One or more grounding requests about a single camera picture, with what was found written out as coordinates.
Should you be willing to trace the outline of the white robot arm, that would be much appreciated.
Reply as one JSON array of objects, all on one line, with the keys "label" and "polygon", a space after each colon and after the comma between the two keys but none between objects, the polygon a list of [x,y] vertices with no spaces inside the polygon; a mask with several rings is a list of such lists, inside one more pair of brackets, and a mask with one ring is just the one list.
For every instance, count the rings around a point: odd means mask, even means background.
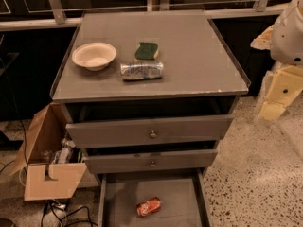
[{"label": "white robot arm", "polygon": [[277,120],[303,91],[303,0],[292,0],[250,46],[269,50],[281,63],[259,112],[265,120]]}]

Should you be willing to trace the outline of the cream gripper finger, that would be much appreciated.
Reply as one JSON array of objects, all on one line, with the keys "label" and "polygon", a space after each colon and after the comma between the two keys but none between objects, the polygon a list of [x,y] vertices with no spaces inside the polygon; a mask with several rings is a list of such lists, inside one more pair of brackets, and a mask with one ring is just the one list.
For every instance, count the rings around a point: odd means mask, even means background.
[{"label": "cream gripper finger", "polygon": [[303,91],[303,68],[288,65],[276,70],[259,116],[265,120],[278,120]]},{"label": "cream gripper finger", "polygon": [[250,46],[258,50],[269,50],[271,46],[272,31],[272,26],[267,27],[260,35],[257,36],[257,38],[255,38],[250,43]]}]

